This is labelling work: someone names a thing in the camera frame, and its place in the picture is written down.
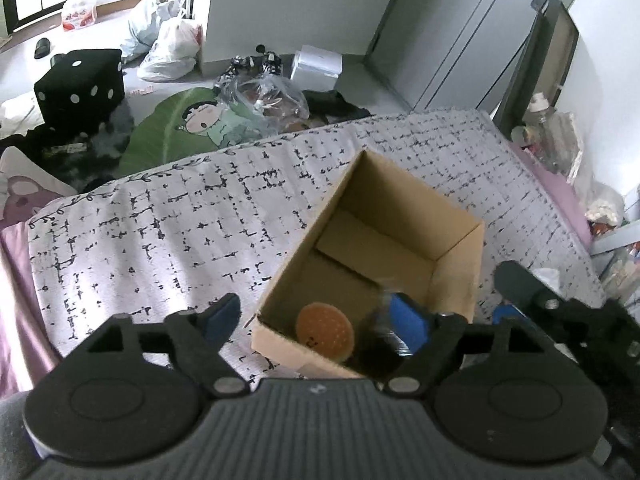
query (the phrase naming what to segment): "white box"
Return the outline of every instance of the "white box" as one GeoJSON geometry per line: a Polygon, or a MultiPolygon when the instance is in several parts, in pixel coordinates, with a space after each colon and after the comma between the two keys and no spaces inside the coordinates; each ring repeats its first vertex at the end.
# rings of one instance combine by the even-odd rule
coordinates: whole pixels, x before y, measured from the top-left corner
{"type": "Polygon", "coordinates": [[[335,88],[341,73],[341,54],[303,45],[294,56],[291,80],[301,90],[329,92],[335,88]]]}

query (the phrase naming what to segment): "plastic bag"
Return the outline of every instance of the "plastic bag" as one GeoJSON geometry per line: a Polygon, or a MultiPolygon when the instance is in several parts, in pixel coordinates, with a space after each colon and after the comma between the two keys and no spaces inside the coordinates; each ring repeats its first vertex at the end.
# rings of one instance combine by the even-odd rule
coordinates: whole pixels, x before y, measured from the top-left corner
{"type": "Polygon", "coordinates": [[[44,123],[33,91],[18,95],[0,105],[0,139],[13,134],[27,134],[44,123]]]}
{"type": "Polygon", "coordinates": [[[600,281],[607,297],[620,300],[622,304],[625,304],[638,290],[640,266],[626,247],[616,249],[600,281]]]}
{"type": "Polygon", "coordinates": [[[195,20],[170,18],[160,26],[158,39],[138,68],[146,81],[172,81],[188,74],[200,50],[200,25],[195,20]]]}
{"type": "Polygon", "coordinates": [[[613,188],[593,176],[591,161],[585,156],[573,182],[575,195],[589,222],[618,226],[625,217],[625,200],[613,188]]]}
{"type": "Polygon", "coordinates": [[[120,43],[122,62],[127,64],[151,50],[158,39],[160,26],[169,18],[180,16],[183,0],[140,0],[129,13],[126,37],[120,43]]]}
{"type": "Polygon", "coordinates": [[[309,108],[302,91],[279,75],[266,73],[255,78],[235,77],[223,85],[222,98],[232,108],[246,108],[278,132],[309,118],[309,108]]]}
{"type": "Polygon", "coordinates": [[[62,6],[62,29],[76,30],[93,25],[96,19],[95,2],[67,0],[62,6]]]}

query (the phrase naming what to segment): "box flap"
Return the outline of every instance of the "box flap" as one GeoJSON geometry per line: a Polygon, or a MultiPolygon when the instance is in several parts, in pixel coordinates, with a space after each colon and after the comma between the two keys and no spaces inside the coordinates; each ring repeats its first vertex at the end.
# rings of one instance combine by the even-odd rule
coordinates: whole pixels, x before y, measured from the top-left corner
{"type": "Polygon", "coordinates": [[[313,350],[284,337],[260,321],[252,327],[251,348],[277,363],[283,363],[305,377],[313,379],[327,377],[357,379],[362,377],[359,373],[334,363],[313,350]]]}
{"type": "Polygon", "coordinates": [[[405,292],[418,303],[427,297],[434,263],[336,209],[316,249],[368,280],[405,292]]]}

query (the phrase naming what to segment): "white plastic bag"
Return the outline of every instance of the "white plastic bag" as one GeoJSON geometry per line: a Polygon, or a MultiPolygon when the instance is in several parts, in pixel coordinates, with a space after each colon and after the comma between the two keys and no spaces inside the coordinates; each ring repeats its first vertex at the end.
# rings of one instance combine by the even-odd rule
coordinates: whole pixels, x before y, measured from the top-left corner
{"type": "Polygon", "coordinates": [[[13,134],[27,134],[44,123],[40,106],[33,90],[18,95],[0,105],[0,139],[13,134]]]}
{"type": "Polygon", "coordinates": [[[182,12],[182,0],[140,0],[129,13],[127,35],[120,43],[122,62],[126,64],[149,52],[162,22],[182,12]]]}
{"type": "Polygon", "coordinates": [[[76,30],[95,23],[95,2],[91,0],[67,0],[62,6],[62,29],[76,30]]]}
{"type": "Polygon", "coordinates": [[[172,81],[188,74],[200,50],[200,25],[195,20],[171,18],[160,26],[160,34],[138,68],[146,81],[172,81]]]}
{"type": "Polygon", "coordinates": [[[583,157],[573,182],[575,195],[589,222],[619,226],[625,217],[625,200],[613,188],[593,176],[591,160],[583,157]]]}

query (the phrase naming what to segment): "cartoon pillow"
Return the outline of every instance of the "cartoon pillow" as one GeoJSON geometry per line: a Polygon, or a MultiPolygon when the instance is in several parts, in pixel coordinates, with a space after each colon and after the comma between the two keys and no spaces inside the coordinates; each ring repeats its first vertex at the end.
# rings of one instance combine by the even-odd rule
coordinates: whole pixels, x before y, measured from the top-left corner
{"type": "Polygon", "coordinates": [[[2,153],[0,229],[28,220],[52,200],[75,194],[75,189],[31,162],[15,146],[8,147],[2,153]]]}

